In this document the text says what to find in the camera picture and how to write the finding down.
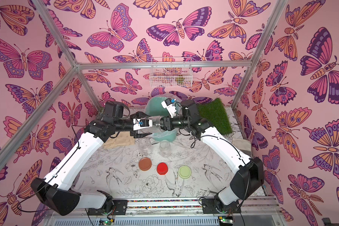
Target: bird drawing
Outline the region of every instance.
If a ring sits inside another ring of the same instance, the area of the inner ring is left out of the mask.
[[[219,181],[221,181],[220,178],[222,179],[222,177],[221,177],[220,175],[218,175],[217,173],[214,173],[214,172],[213,172],[213,169],[217,169],[216,167],[210,166],[210,165],[207,165],[207,164],[204,164],[204,165],[201,167],[201,169],[205,170],[205,176],[207,177],[208,181],[209,181],[214,187],[215,187],[215,185],[212,183],[211,174],[215,175],[215,177],[217,177],[217,179],[218,179]]]
[[[123,174],[121,171],[119,171],[119,170],[117,170],[117,169],[115,169],[113,167],[109,167],[109,169],[106,170],[105,172],[108,173],[108,175],[107,175],[107,184],[108,184],[109,189],[111,189],[110,182],[111,182],[112,177],[114,177],[116,179],[118,185],[119,185],[119,181],[122,183],[121,179],[116,174],[117,172],[120,172],[121,174]]]
[[[180,187],[179,183],[178,183],[178,172],[177,172],[177,176],[175,174],[175,172],[173,172],[174,176],[175,176],[175,183],[172,184],[166,176],[164,176],[164,179],[166,181],[167,187],[169,190],[172,190],[172,197],[179,197],[182,193],[182,189],[183,189],[183,184],[185,183],[185,180],[182,181],[182,186]]]

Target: red lid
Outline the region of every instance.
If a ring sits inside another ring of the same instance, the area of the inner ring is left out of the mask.
[[[160,164],[158,164],[157,166],[157,173],[159,175],[164,175],[168,172],[168,166],[166,165],[166,163],[161,162]]]

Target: brown lid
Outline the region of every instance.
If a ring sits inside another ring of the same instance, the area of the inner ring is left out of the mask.
[[[149,158],[145,157],[140,160],[138,166],[142,171],[147,171],[152,167],[152,161]]]

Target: black cable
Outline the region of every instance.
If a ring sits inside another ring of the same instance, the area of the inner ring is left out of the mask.
[[[93,224],[92,220],[91,220],[91,219],[90,219],[90,217],[89,217],[89,214],[88,214],[88,211],[87,211],[87,209],[85,209],[85,211],[86,211],[86,213],[87,213],[87,216],[88,216],[88,219],[89,219],[90,223],[92,224],[92,226],[94,226],[94,224]]]

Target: artificial grass mat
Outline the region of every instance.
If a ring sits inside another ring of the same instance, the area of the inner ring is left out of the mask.
[[[214,101],[207,104],[197,105],[197,108],[199,110],[199,115],[212,122],[222,135],[232,133],[225,107],[220,98],[216,98]]]

